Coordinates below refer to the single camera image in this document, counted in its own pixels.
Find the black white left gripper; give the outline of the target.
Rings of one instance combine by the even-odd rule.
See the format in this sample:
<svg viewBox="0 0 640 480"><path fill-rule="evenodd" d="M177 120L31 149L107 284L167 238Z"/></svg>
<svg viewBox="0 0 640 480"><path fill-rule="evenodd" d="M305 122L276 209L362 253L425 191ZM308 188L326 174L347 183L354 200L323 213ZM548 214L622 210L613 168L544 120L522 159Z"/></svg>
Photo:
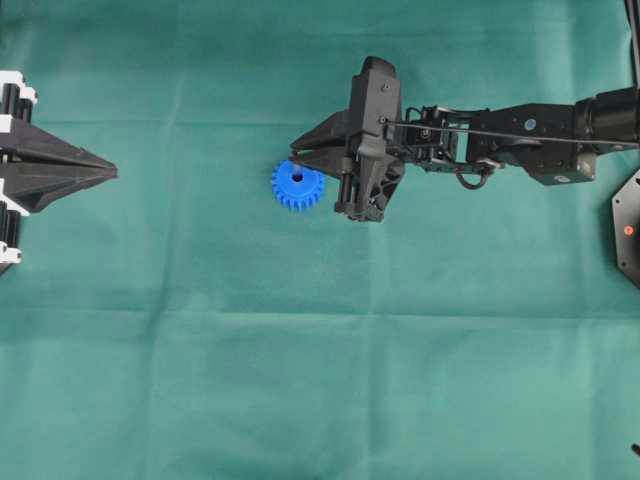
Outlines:
<svg viewBox="0 0 640 480"><path fill-rule="evenodd" d="M31 124L37 92L20 71L1 71L1 274L22 261L23 217L117 177L117 167ZM97 169L16 169L20 158Z"/></svg>

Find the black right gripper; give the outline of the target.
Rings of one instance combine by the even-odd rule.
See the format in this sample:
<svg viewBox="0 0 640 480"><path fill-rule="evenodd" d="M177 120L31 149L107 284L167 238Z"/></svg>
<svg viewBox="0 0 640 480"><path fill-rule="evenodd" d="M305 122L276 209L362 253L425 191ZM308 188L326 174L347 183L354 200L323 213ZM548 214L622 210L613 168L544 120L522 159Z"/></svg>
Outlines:
<svg viewBox="0 0 640 480"><path fill-rule="evenodd" d="M352 79L348 110L333 113L290 144L293 151L301 151L294 154L296 164L343 175L336 211L352 221L382 221L404 176L404 163L393 146L393 123L400 118L401 106L395 67L368 56ZM346 149L334 147L345 140Z"/></svg>

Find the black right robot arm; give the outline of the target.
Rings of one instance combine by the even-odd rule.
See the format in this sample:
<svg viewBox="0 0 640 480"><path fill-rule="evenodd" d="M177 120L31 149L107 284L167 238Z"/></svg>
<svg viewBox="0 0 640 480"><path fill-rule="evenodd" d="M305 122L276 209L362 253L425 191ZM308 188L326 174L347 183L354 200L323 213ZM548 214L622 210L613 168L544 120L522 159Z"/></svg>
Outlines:
<svg viewBox="0 0 640 480"><path fill-rule="evenodd" d="M116 178L114 164L36 127L36 91L18 71L1 74L1 234L51 203ZM608 91L572 105L500 110L404 107L394 66L367 58L346 109L291 144L271 187L294 211L313 206L326 177L340 183L335 209L379 222L407 165L482 188L507 165L544 185L589 182L598 157L639 146L639 91Z"/></svg>

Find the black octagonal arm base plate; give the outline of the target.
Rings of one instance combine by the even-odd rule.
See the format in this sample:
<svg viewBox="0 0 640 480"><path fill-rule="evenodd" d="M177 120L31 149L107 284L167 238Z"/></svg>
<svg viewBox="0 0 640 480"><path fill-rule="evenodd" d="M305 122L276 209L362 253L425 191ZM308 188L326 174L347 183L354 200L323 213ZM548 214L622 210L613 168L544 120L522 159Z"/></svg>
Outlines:
<svg viewBox="0 0 640 480"><path fill-rule="evenodd" d="M636 170L611 200L616 262L619 270L639 287L639 171Z"/></svg>

